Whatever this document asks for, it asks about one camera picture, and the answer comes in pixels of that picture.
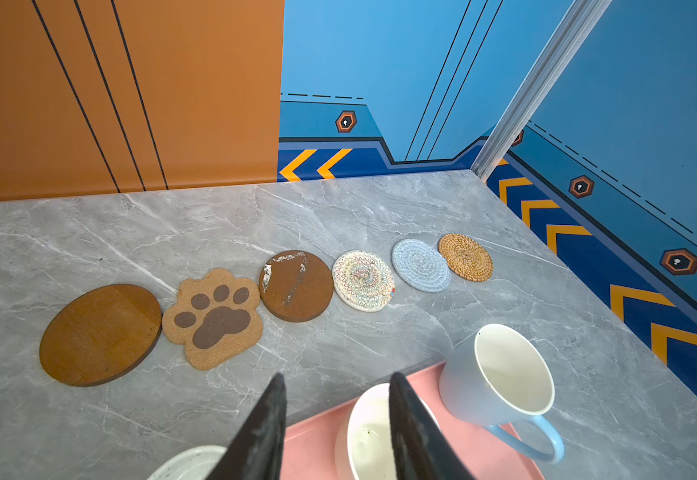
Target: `paw pad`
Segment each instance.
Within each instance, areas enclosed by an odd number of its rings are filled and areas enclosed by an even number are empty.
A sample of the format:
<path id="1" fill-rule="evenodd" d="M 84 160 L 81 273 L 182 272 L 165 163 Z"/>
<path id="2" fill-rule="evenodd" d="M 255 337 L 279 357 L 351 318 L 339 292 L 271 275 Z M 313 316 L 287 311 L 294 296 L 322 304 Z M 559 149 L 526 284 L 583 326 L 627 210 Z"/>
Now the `paw pad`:
<path id="1" fill-rule="evenodd" d="M 178 300 L 162 316 L 167 338 L 186 346 L 186 359 L 209 370 L 255 345 L 263 334 L 257 285 L 223 269 L 180 284 Z"/>

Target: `gray marble countertop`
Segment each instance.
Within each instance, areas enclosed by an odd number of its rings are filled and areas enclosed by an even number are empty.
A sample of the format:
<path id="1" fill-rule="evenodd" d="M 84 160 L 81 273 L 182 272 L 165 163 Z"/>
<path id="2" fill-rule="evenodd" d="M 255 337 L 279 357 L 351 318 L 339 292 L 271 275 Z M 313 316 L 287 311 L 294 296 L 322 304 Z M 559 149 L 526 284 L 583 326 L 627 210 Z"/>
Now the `gray marble countertop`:
<path id="1" fill-rule="evenodd" d="M 390 264 L 396 241 L 449 232 L 488 249 L 490 280 L 453 276 L 433 294 L 397 278 L 381 312 L 336 295 L 300 324 L 260 305 L 261 341 L 208 372 L 164 336 L 102 386 L 62 385 L 39 363 L 47 324 L 98 286 L 144 286 L 166 309 L 212 268 L 257 279 L 290 249 Z M 443 360 L 491 322 L 530 338 L 553 373 L 547 418 L 567 453 L 540 466 L 546 478 L 697 478 L 697 398 L 468 170 L 0 203 L 0 478 L 145 478 L 182 450 L 227 445 L 276 371 L 292 424 Z"/>

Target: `pink tray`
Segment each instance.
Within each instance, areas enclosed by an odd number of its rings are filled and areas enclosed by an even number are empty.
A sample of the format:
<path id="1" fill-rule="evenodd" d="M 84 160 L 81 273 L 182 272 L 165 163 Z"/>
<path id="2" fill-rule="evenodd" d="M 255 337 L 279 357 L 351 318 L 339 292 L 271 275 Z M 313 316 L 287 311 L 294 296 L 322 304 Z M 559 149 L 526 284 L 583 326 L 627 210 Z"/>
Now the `pink tray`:
<path id="1" fill-rule="evenodd" d="M 512 480 L 543 480 L 535 462 L 508 447 L 487 430 L 461 422 L 450 415 L 439 398 L 439 375 L 444 363 L 415 372 L 407 377 L 412 388 L 437 417 L 444 437 L 460 461 L 478 480 L 491 478 Z M 287 428 L 282 460 L 283 480 L 337 480 L 335 471 L 335 439 L 343 420 L 356 398 Z M 516 430 L 504 425 L 517 438 Z"/>

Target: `mug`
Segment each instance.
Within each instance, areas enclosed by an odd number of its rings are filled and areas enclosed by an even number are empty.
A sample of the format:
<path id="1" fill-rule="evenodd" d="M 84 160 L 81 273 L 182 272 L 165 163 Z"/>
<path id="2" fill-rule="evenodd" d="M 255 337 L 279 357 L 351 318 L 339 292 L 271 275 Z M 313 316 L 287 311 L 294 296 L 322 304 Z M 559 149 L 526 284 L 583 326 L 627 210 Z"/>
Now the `mug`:
<path id="1" fill-rule="evenodd" d="M 485 325 L 460 343 L 439 378 L 444 406 L 456 418 L 485 427 L 517 452 L 543 462 L 564 457 L 564 442 L 543 417 L 553 405 L 551 371 L 532 343 L 505 325 Z M 500 425 L 524 420 L 540 428 L 553 453 L 544 453 Z"/>
<path id="2" fill-rule="evenodd" d="M 335 442 L 335 467 L 340 480 L 396 478 L 391 444 L 388 387 L 382 383 L 362 393 L 343 421 Z M 433 422 L 439 422 L 423 399 Z"/>

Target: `mug handle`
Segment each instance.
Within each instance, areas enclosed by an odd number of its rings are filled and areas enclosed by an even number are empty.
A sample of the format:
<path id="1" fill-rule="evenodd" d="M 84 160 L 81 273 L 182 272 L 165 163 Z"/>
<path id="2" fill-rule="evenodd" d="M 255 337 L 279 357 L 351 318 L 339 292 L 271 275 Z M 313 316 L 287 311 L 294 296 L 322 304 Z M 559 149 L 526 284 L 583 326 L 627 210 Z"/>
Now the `mug handle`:
<path id="1" fill-rule="evenodd" d="M 506 443 L 509 447 L 513 448 L 517 452 L 524 454 L 525 456 L 532 458 L 533 460 L 540 462 L 550 462 L 557 463 L 562 458 L 564 458 L 564 442 L 562 441 L 562 436 L 556 431 L 556 428 L 551 425 L 551 423 L 546 420 L 541 415 L 535 415 L 525 419 L 526 422 L 532 423 L 540 431 L 543 432 L 549 442 L 551 442 L 551 448 L 553 453 L 545 453 L 540 450 L 533 448 L 526 443 L 519 440 L 517 437 L 511 435 L 510 433 L 503 430 L 497 425 L 486 426 L 485 428 L 489 433 L 495 435 L 497 438 Z"/>

